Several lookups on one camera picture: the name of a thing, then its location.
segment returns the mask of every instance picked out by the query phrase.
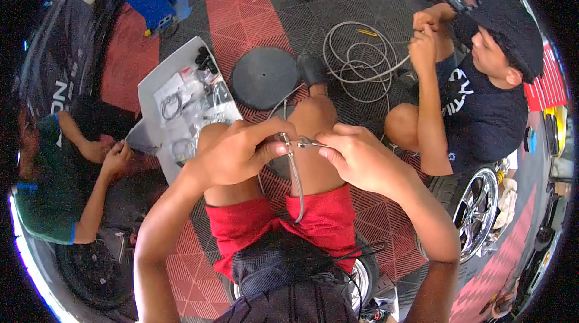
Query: shirt sleeve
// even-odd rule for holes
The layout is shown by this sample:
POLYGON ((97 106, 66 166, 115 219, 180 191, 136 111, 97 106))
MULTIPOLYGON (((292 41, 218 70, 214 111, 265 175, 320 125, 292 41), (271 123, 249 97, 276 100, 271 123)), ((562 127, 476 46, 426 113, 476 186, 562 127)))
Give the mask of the shirt sleeve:
POLYGON ((56 113, 43 117, 36 124, 40 136, 49 142, 56 142, 60 136, 59 116, 56 113))
POLYGON ((446 131, 453 174, 465 173, 471 168, 502 159, 503 142, 498 136, 501 136, 501 129, 484 122, 446 131))
POLYGON ((32 203, 36 198, 36 194, 19 192, 15 199, 20 220, 26 231, 40 240, 54 244, 72 244, 75 222, 47 209, 35 208, 34 206, 44 206, 42 203, 32 203))

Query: red shorts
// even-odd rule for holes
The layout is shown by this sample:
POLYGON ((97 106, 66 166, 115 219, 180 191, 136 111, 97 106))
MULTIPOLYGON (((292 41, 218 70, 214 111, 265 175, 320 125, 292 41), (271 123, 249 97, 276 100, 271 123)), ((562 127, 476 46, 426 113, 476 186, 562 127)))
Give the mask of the red shorts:
MULTIPOLYGON (((304 197, 304 213, 299 224, 299 197, 286 196, 289 220, 275 216, 266 197, 245 201, 227 207, 206 206, 211 222, 211 233, 217 238, 217 247, 223 259, 213 268, 231 279, 231 263, 235 252, 261 238, 270 230, 286 229, 339 258, 356 250, 354 243, 354 207, 350 185, 333 191, 304 197)), ((351 273, 354 259, 345 259, 337 265, 351 273)))

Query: black cap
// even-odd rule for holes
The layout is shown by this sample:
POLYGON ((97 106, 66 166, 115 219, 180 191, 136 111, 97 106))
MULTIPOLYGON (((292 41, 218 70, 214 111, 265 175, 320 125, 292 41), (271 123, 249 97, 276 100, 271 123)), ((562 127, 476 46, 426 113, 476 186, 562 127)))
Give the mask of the black cap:
POLYGON ((543 74, 543 38, 533 17, 518 0, 485 0, 467 12, 489 30, 513 67, 523 73, 527 83, 543 74))

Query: green shirt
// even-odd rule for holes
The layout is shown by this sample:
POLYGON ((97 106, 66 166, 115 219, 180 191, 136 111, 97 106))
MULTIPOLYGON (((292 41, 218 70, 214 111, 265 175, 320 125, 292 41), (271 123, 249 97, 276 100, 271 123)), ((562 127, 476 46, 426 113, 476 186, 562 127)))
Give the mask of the green shirt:
POLYGON ((57 115, 38 122, 40 135, 36 162, 38 181, 18 184, 16 209, 22 224, 33 236, 56 244, 72 244, 75 223, 80 221, 90 191, 78 174, 75 159, 57 145, 60 126, 57 115))

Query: round rubber disc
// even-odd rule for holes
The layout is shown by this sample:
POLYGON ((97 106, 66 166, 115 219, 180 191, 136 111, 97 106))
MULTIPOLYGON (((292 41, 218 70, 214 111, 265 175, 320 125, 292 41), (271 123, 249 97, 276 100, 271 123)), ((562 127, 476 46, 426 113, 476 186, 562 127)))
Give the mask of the round rubber disc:
POLYGON ((244 106, 269 110, 288 95, 299 81, 293 56, 283 49, 258 47, 242 56, 231 73, 231 89, 244 106))

